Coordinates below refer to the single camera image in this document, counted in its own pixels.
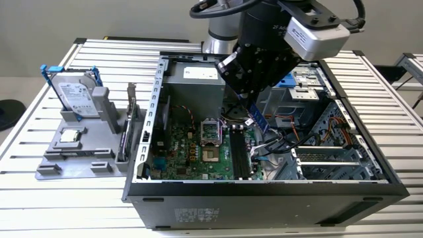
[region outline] power supply label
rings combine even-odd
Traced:
[[[64,99],[72,111],[82,117],[98,116],[86,86],[80,83],[58,83]]]
[[[220,208],[174,208],[177,222],[214,222]]]
[[[184,78],[194,79],[218,79],[217,70],[206,67],[185,67]]]

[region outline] open computer tower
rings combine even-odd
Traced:
[[[324,61],[260,93],[262,133],[221,56],[160,54],[122,196],[146,228],[347,226],[408,196]]]

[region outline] motherboard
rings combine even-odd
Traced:
[[[204,126],[202,137],[200,130],[192,131],[184,124],[172,124],[169,133],[169,148],[165,157],[153,158],[150,177],[161,180],[232,180],[233,163],[229,140],[229,128],[222,125],[213,134],[213,128]],[[254,132],[244,128],[242,153],[254,145]],[[204,144],[204,138],[220,139],[218,144]],[[250,179],[262,179],[258,170]]]

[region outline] screw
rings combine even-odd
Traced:
[[[337,17],[336,17],[334,15],[332,15],[332,16],[329,17],[329,21],[330,21],[330,22],[333,22],[336,19],[337,19]]]

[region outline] ram slot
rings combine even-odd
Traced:
[[[233,129],[229,133],[230,156],[234,179],[249,178],[249,165],[245,151],[245,138],[242,130]]]

